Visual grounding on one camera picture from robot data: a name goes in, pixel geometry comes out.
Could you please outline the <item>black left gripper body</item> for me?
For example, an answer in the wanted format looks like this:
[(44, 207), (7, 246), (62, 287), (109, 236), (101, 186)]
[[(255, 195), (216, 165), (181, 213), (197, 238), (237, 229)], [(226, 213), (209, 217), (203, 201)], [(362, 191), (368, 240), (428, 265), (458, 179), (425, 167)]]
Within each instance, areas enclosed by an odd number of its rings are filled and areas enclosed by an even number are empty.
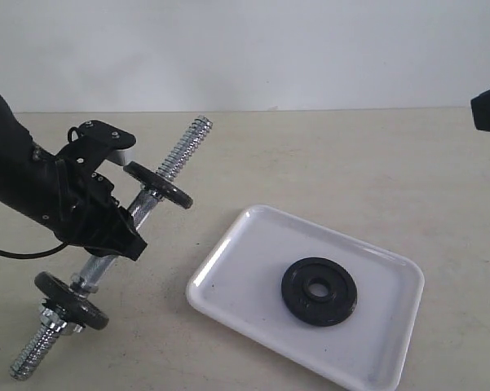
[(122, 212), (113, 185), (98, 182), (64, 156), (54, 159), (58, 222), (52, 228), (60, 248), (117, 248)]

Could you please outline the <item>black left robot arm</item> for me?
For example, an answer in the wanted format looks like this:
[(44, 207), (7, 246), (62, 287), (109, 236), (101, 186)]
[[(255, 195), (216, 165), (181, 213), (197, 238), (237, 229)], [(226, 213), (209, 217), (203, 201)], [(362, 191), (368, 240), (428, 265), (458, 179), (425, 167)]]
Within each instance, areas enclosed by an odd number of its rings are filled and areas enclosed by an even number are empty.
[(0, 202), (98, 257), (136, 260), (147, 244), (97, 169), (133, 147), (133, 134), (102, 121), (73, 127), (56, 154), (36, 143), (0, 95)]

